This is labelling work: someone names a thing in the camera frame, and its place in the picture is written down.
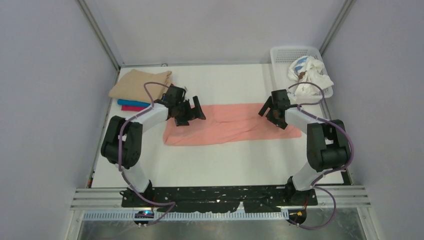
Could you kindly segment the salmon pink t-shirt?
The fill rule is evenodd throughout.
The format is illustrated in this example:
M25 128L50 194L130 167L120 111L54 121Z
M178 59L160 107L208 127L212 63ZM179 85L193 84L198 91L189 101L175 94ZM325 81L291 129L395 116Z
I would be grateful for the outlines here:
M295 139L301 130L289 125L282 129L258 112L261 103L204 105L205 120L194 119L186 126L168 120L163 133L167 146L207 146L240 141Z

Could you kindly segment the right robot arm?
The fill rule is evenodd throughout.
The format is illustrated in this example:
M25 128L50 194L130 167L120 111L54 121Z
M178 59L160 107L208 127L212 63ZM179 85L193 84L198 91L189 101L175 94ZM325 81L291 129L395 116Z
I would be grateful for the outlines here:
M310 194L324 176L346 168L352 160L350 139L341 120L314 116L292 104L285 89L274 90L258 113L285 130L293 125L306 135L306 164L284 186L289 201Z

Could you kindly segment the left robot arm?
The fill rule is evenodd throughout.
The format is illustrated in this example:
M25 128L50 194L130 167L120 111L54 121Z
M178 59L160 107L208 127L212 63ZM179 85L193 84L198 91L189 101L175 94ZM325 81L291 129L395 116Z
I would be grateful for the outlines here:
M186 89L171 85L158 99L131 117L113 116L108 123L100 154L117 167L129 189L145 200L152 182L139 163L143 134L158 124L174 119L176 126L188 126L192 120L205 120L198 96L186 98Z

